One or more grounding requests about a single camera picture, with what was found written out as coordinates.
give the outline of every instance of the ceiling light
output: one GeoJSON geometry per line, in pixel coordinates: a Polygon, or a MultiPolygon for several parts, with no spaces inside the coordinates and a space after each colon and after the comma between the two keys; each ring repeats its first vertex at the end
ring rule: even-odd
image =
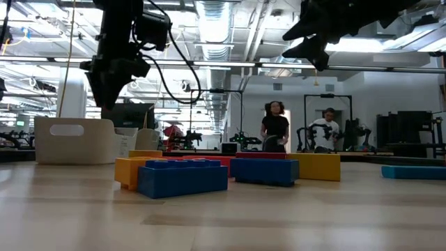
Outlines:
{"type": "Polygon", "coordinates": [[[202,66],[200,70],[231,70],[231,67],[220,67],[220,66],[202,66]]]}
{"type": "Polygon", "coordinates": [[[433,42],[430,45],[421,48],[420,50],[418,50],[418,52],[439,52],[443,51],[445,49],[445,46],[446,38],[441,38],[440,40],[437,40],[436,42],[433,42]]]}
{"type": "Polygon", "coordinates": [[[336,45],[327,44],[328,52],[381,52],[383,44],[379,40],[366,38],[341,38],[336,45]]]}
{"type": "Polygon", "coordinates": [[[262,63],[263,68],[291,68],[291,69],[314,69],[310,64],[298,63],[262,63]]]}
{"type": "Polygon", "coordinates": [[[217,61],[196,61],[194,62],[196,66],[228,66],[228,67],[254,67],[255,63],[244,63],[244,62],[217,62],[217,61]]]}
{"type": "MultiPolygon", "coordinates": [[[[146,60],[148,64],[154,65],[153,61],[146,60]]],[[[181,60],[157,60],[156,61],[160,66],[185,66],[186,62],[181,60]]]]}
{"type": "Polygon", "coordinates": [[[202,46],[202,47],[230,47],[234,48],[234,44],[232,43],[212,43],[212,42],[194,42],[195,47],[202,46]]]}
{"type": "MultiPolygon", "coordinates": [[[[64,62],[64,63],[68,62],[68,58],[55,58],[54,60],[56,62],[64,62]]],[[[71,58],[70,62],[71,63],[81,63],[81,62],[89,61],[89,60],[90,59],[87,59],[87,58],[71,58]]]]}
{"type": "Polygon", "coordinates": [[[415,27],[415,29],[405,36],[397,38],[396,40],[389,40],[384,42],[384,50],[395,50],[402,49],[405,46],[425,37],[427,34],[431,33],[433,29],[423,29],[423,27],[415,27]]]}
{"type": "Polygon", "coordinates": [[[36,56],[0,56],[0,61],[47,61],[47,58],[36,56]]]}

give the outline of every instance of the teal foam block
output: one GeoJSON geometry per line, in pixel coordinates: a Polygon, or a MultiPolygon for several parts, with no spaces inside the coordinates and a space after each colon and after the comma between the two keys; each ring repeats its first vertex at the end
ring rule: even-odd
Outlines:
{"type": "Polygon", "coordinates": [[[382,166],[384,178],[446,180],[446,167],[382,166]]]}

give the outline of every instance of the monitor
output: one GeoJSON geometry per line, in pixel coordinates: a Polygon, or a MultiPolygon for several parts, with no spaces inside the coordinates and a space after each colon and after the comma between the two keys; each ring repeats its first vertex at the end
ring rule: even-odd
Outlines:
{"type": "Polygon", "coordinates": [[[144,127],[144,118],[147,112],[148,129],[155,129],[155,113],[151,107],[153,104],[123,103],[115,104],[113,110],[102,108],[101,118],[113,121],[117,128],[138,128],[144,127]]]}

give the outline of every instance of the white shirt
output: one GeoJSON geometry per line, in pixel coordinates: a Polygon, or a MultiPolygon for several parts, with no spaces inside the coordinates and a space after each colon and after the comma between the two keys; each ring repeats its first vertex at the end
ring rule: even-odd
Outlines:
{"type": "MultiPolygon", "coordinates": [[[[325,119],[316,119],[313,123],[310,124],[310,126],[313,124],[330,126],[332,128],[332,133],[339,133],[339,125],[334,121],[328,122],[325,119]]],[[[331,150],[335,149],[335,142],[333,140],[333,136],[331,136],[329,140],[327,140],[326,138],[324,138],[325,132],[323,131],[323,128],[315,127],[313,128],[313,130],[316,130],[315,134],[316,137],[314,138],[314,141],[316,142],[316,147],[323,146],[327,149],[331,150]]]]}

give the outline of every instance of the black shirt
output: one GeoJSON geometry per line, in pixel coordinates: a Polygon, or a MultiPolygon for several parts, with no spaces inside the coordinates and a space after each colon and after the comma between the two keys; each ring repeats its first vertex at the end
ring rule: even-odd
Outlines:
{"type": "Polygon", "coordinates": [[[267,135],[283,137],[290,123],[284,116],[266,116],[263,118],[262,124],[265,126],[267,135]]]}

